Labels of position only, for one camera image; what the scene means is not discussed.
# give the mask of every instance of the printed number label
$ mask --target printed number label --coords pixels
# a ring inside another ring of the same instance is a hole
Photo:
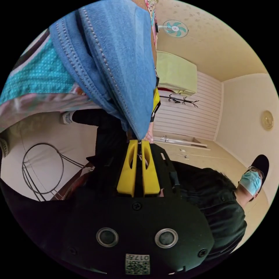
[[[125,271],[129,275],[149,275],[150,256],[126,254]]]

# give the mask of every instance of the surgical face mask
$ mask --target surgical face mask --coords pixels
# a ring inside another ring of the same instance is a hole
[[[262,185],[262,180],[256,171],[248,171],[242,175],[239,183],[252,195],[255,196]]]

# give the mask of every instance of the black cap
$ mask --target black cap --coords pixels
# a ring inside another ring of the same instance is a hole
[[[264,174],[264,178],[262,180],[262,185],[263,185],[263,183],[267,177],[268,169],[269,169],[269,161],[268,161],[267,157],[263,154],[257,156],[256,159],[254,160],[254,162],[251,164],[251,166],[253,166],[263,172],[263,174]]]

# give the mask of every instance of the white striped wall panel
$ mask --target white striped wall panel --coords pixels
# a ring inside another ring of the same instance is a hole
[[[159,90],[161,96],[171,92]],[[161,106],[156,113],[154,130],[168,134],[186,135],[200,139],[214,140],[220,118],[222,83],[211,76],[198,72],[197,93],[187,100],[199,100],[195,108],[192,104],[175,104],[161,98]]]

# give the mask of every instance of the wall fan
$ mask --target wall fan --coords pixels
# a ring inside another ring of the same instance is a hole
[[[189,29],[187,28],[186,24],[175,19],[167,20],[163,25],[158,25],[158,32],[160,29],[163,29],[166,34],[174,38],[183,38],[189,32]]]

